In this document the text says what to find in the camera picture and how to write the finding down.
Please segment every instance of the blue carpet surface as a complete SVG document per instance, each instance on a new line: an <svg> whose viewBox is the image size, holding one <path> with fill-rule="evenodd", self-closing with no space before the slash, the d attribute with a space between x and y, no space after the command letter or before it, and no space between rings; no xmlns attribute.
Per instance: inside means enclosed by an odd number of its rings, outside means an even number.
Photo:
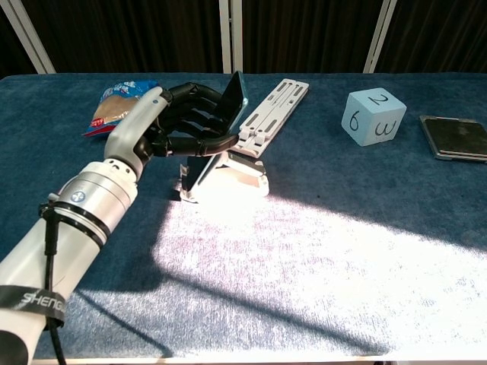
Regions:
<svg viewBox="0 0 487 365"><path fill-rule="evenodd" d="M262 156L270 194L177 200L183 158L154 159L134 205L68 301L66 357L487 357L487 166L435 160L421 114L487 126L487 75L244 75L246 116L283 78L310 84ZM229 75L28 75L0 81L0 259L104 141L81 134L106 87L156 78L223 91ZM408 109L359 147L349 92ZM53 357L43 335L37 358Z"/></svg>

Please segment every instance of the plastic bag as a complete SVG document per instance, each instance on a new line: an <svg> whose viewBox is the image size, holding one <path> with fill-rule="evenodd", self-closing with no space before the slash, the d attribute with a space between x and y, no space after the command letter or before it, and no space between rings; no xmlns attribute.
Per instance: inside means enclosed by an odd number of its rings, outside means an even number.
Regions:
<svg viewBox="0 0 487 365"><path fill-rule="evenodd" d="M126 81L103 92L85 136L107 135L125 118L138 99L153 87L154 80Z"/></svg>

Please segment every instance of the robotic hand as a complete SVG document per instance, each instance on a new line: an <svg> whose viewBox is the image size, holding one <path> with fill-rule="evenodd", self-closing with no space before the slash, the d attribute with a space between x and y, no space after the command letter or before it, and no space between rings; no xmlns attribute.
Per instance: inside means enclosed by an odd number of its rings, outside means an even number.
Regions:
<svg viewBox="0 0 487 365"><path fill-rule="evenodd" d="M0 365L29 364L45 329L56 348L65 301L134 202L146 163L226 151L238 136L228 134L231 117L223 112L239 102L198 84L155 87L110 133L104 161L89 163L49 195L41 218L0 262Z"/></svg>

